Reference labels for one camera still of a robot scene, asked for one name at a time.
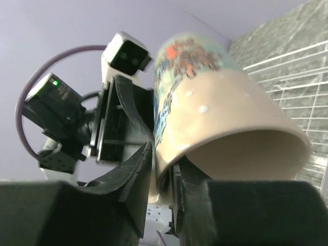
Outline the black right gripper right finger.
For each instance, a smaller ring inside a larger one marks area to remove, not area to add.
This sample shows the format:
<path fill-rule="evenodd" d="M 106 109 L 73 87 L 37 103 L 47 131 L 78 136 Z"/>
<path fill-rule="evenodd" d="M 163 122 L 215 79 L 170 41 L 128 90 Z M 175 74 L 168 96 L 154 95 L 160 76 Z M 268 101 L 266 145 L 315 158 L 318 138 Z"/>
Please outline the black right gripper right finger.
<path fill-rule="evenodd" d="M 173 166 L 181 245 L 327 245 L 327 208 L 302 181 L 214 181 L 182 158 Z"/>

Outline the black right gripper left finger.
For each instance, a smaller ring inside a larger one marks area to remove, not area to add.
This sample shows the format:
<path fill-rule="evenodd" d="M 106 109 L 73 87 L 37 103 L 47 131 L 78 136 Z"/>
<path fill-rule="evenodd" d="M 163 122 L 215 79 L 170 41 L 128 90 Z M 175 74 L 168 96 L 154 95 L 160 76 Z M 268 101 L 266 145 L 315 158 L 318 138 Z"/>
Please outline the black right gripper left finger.
<path fill-rule="evenodd" d="M 138 245 L 151 169 L 146 143 L 90 186 L 2 182 L 1 245 Z"/>

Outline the beige tall printed mug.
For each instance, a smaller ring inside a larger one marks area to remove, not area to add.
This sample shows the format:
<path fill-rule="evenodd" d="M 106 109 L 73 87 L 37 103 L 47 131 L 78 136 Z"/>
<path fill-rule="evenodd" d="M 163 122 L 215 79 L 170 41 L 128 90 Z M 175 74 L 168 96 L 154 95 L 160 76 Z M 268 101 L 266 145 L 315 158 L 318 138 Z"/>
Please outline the beige tall printed mug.
<path fill-rule="evenodd" d="M 154 67 L 155 173 L 150 203 L 170 204 L 183 157 L 213 180 L 290 180 L 310 158 L 306 134 L 219 43 L 176 34 Z"/>

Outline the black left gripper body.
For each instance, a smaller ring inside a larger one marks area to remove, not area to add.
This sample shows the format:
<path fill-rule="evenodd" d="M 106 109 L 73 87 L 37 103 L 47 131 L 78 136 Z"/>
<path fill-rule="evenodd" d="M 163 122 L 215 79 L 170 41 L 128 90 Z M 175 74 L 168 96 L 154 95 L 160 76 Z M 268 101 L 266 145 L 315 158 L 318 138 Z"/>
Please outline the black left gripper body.
<path fill-rule="evenodd" d="M 152 141 L 153 90 L 115 75 L 101 90 L 94 116 L 88 156 L 97 163 L 120 163 Z"/>

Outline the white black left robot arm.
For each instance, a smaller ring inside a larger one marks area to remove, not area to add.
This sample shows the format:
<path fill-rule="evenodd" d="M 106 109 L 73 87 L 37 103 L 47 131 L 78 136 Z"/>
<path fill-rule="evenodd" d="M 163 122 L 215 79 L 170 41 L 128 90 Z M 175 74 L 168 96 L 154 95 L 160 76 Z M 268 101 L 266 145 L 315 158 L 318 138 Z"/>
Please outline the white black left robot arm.
<path fill-rule="evenodd" d="M 153 90 L 115 76 L 106 89 L 82 96 L 49 73 L 28 93 L 23 115 L 47 137 L 37 154 L 45 176 L 75 183 L 79 161 L 118 166 L 148 141 Z"/>

